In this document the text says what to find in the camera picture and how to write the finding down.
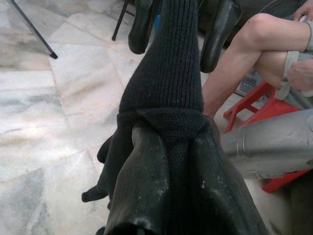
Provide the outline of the person bare hand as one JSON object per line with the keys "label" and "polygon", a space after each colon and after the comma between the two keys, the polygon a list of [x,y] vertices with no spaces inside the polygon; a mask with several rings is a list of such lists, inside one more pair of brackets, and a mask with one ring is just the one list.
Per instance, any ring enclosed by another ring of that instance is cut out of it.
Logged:
{"label": "person bare hand", "polygon": [[288,71],[288,81],[292,88],[305,97],[313,96],[313,60],[292,63]]}
{"label": "person bare hand", "polygon": [[300,8],[298,8],[293,14],[293,20],[298,22],[303,16],[307,16],[307,22],[313,20],[313,0],[307,0]]}

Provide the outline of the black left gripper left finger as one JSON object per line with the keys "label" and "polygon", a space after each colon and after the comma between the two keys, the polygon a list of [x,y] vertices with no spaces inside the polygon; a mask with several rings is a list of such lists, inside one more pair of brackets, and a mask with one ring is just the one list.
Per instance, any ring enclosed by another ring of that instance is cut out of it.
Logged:
{"label": "black left gripper left finger", "polygon": [[163,235],[169,214],[166,146],[149,127],[134,127],[132,141],[134,149],[117,176],[105,234]]}

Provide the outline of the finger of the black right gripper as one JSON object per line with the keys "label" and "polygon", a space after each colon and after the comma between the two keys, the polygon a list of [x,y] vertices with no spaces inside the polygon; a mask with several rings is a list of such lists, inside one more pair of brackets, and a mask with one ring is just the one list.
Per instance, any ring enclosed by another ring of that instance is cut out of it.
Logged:
{"label": "finger of the black right gripper", "polygon": [[157,11],[157,0],[135,1],[135,19],[128,35],[128,45],[132,53],[143,54],[145,52]]}
{"label": "finger of the black right gripper", "polygon": [[211,28],[205,35],[201,49],[200,69],[211,73],[219,60],[223,45],[242,15],[237,0],[221,0],[215,11]]}

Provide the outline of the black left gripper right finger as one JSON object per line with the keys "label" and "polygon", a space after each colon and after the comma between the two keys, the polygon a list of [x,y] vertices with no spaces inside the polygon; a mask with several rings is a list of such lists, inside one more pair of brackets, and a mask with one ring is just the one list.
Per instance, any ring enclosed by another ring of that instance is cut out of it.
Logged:
{"label": "black left gripper right finger", "polygon": [[212,119],[191,142],[190,180],[193,234],[269,234],[243,177],[222,151]]}

